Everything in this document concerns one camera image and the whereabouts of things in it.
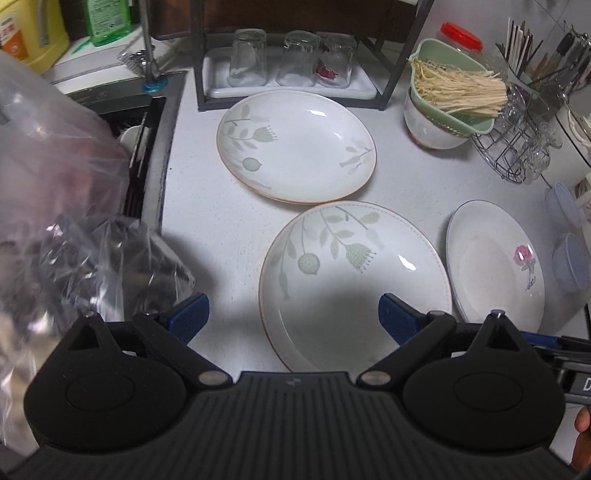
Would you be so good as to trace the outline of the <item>person's right hand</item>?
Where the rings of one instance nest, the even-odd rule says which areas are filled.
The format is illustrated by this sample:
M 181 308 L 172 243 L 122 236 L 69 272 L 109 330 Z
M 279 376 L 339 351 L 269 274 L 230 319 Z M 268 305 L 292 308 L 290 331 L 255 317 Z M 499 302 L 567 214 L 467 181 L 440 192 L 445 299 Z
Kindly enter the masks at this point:
M 591 415 L 588 406 L 578 412 L 574 427 L 578 432 L 578 437 L 575 442 L 571 466 L 578 471 L 583 471 L 591 464 Z

